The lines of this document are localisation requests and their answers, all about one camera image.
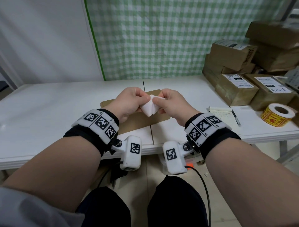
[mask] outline folded white paper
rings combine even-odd
[[[157,97],[157,98],[160,98],[160,99],[165,99],[165,98],[162,98],[162,97],[159,97],[159,96],[150,95],[150,100],[149,100],[146,104],[140,106],[140,108],[142,109],[142,111],[143,111],[143,112],[145,113],[145,115],[148,116],[148,117],[151,116],[152,114],[155,114],[155,113],[160,109],[159,106],[155,105],[155,104],[152,102],[152,99],[153,99],[154,97]]]

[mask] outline green checkered curtain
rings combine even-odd
[[[106,80],[201,74],[213,42],[245,40],[282,0],[85,0]]]

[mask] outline person's left arm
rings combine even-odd
[[[149,100],[149,95],[140,88],[129,87],[104,109],[122,123],[130,114],[141,111],[139,106]],[[2,186],[29,193],[56,208],[74,212],[99,167],[100,152],[81,136],[61,138],[15,171]]]

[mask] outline green trim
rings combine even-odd
[[[102,66],[102,62],[101,62],[101,58],[100,58],[99,49],[97,47],[97,41],[95,39],[94,31],[93,31],[91,20],[90,20],[90,17],[89,17],[89,12],[88,12],[88,8],[87,8],[87,0],[84,0],[84,5],[85,5],[85,9],[86,9],[86,14],[87,14],[90,30],[91,30],[91,33],[92,33],[92,38],[94,39],[95,49],[97,50],[97,56],[99,58],[99,62],[100,62],[101,70],[102,70],[102,75],[103,75],[104,80],[106,80],[104,70],[103,70],[103,66]]]

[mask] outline gray sleeve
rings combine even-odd
[[[36,196],[0,187],[0,226],[80,227],[83,220],[84,214],[69,213]]]

